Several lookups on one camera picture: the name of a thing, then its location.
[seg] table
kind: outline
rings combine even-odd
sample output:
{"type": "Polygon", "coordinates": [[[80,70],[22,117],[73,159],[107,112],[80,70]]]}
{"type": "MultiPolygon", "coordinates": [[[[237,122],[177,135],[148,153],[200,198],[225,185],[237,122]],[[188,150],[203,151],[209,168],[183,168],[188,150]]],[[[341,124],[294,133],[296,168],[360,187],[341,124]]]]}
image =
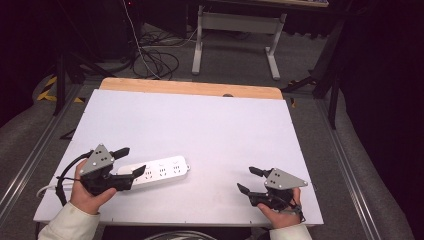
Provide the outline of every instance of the table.
{"type": "MultiPolygon", "coordinates": [[[[248,1],[224,1],[238,2],[238,4],[248,4],[248,1]]],[[[273,3],[282,5],[306,6],[325,8],[328,3],[325,2],[310,2],[302,0],[259,0],[258,3],[273,3]]],[[[280,18],[266,18],[254,16],[241,16],[233,14],[209,13],[204,12],[204,5],[199,6],[197,19],[197,40],[194,52],[192,73],[198,75],[200,73],[200,63],[202,58],[202,32],[203,29],[227,30],[227,31],[243,31],[252,33],[274,34],[271,47],[265,48],[265,53],[268,59],[268,64],[274,80],[280,79],[277,63],[274,53],[283,30],[284,22],[287,14],[282,13],[280,18]]]]}
{"type": "MultiPolygon", "coordinates": [[[[93,92],[51,184],[99,143],[110,151],[131,149],[115,169],[176,155],[191,167],[184,180],[119,192],[101,209],[108,225],[266,226],[236,186],[265,191],[265,179],[249,166],[279,167],[311,183],[287,104],[274,88],[107,78],[93,92]],[[217,97],[223,94],[237,97],[217,97]]],[[[303,188],[302,204],[307,224],[323,223],[312,184],[303,188]]],[[[34,220],[48,222],[60,208],[49,190],[34,220]]]]}

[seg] white sleeve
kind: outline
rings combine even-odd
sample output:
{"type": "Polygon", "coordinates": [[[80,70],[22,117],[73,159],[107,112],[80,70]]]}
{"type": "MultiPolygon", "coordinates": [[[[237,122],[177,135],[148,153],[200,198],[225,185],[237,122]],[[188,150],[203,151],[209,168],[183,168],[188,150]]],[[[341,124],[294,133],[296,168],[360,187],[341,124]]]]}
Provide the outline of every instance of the white sleeve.
{"type": "Polygon", "coordinates": [[[41,230],[39,240],[91,240],[100,221],[100,215],[90,215],[67,203],[57,216],[41,230]]]}
{"type": "Polygon", "coordinates": [[[269,231],[271,240],[312,240],[304,224],[269,231]]]}

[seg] white table surface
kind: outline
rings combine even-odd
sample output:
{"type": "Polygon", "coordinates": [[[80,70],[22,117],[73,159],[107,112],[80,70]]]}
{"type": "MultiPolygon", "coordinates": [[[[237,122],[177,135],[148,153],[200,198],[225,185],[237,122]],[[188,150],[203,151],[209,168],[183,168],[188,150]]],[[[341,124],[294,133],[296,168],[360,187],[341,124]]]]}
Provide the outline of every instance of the white table surface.
{"type": "MultiPolygon", "coordinates": [[[[250,166],[277,167],[311,183],[282,99],[95,90],[51,184],[73,159],[100,143],[109,151],[130,148],[112,173],[177,155],[191,167],[184,180],[118,192],[100,209],[106,224],[267,226],[237,188],[240,183],[266,191],[265,178],[251,174],[250,166]]],[[[301,201],[306,224],[323,224],[312,184],[302,188],[301,201]]],[[[48,222],[61,207],[54,190],[48,190],[34,220],[48,222]]]]}

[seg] power strip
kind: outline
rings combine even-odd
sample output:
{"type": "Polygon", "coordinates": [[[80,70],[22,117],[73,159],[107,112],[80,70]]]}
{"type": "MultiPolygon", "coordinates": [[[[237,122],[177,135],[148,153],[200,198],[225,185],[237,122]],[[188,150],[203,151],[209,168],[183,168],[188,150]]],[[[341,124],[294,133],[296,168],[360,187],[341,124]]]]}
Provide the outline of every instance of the power strip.
{"type": "Polygon", "coordinates": [[[145,188],[157,184],[184,179],[190,166],[183,156],[164,158],[144,163],[120,167],[117,174],[131,174],[135,169],[146,165],[144,174],[134,179],[131,189],[145,188]]]}

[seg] gray carpet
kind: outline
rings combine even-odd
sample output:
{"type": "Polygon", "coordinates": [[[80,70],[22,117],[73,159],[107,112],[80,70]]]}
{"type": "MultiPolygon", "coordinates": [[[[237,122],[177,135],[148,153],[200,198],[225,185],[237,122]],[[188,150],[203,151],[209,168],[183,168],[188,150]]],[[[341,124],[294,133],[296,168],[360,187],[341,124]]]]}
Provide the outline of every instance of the gray carpet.
{"type": "MultiPolygon", "coordinates": [[[[172,53],[179,59],[180,67],[174,73],[174,80],[282,88],[290,80],[300,80],[309,75],[308,70],[314,67],[325,44],[325,39],[310,40],[307,37],[283,34],[275,53],[282,79],[274,81],[264,54],[264,47],[271,41],[272,37],[267,35],[252,34],[244,40],[237,40],[233,34],[209,33],[204,39],[204,53],[198,76],[191,74],[194,43],[189,42],[180,48],[157,48],[157,50],[172,53]]],[[[144,71],[142,68],[143,65],[139,59],[136,70],[144,71]]],[[[130,69],[116,75],[135,77],[130,69]]],[[[47,79],[44,79],[34,91],[34,97],[41,92],[47,79]]],[[[79,90],[78,96],[88,99],[99,83],[98,79],[89,77],[79,90]]],[[[337,131],[331,132],[320,112],[317,104],[319,100],[312,99],[309,94],[312,88],[312,86],[306,86],[294,94],[285,95],[286,99],[294,98],[296,103],[296,107],[290,106],[290,113],[311,179],[317,188],[316,194],[324,218],[324,225],[310,228],[312,237],[314,239],[367,239],[341,171],[336,148],[331,140],[332,134],[337,134],[363,191],[381,239],[413,239],[403,213],[384,183],[381,182],[366,151],[357,139],[345,113],[342,96],[337,112],[337,131]]],[[[33,107],[0,129],[2,194],[31,154],[52,117],[54,105],[55,102],[51,101],[35,101],[33,107]]],[[[60,140],[60,136],[78,125],[85,106],[84,103],[70,105],[64,118],[58,124],[52,140],[48,142],[30,181],[1,225],[0,239],[34,238],[35,223],[32,218],[40,203],[40,199],[36,198],[35,194],[38,189],[48,184],[67,148],[69,141],[60,140]]],[[[99,227],[95,239],[101,239],[101,235],[102,226],[99,227]]]]}

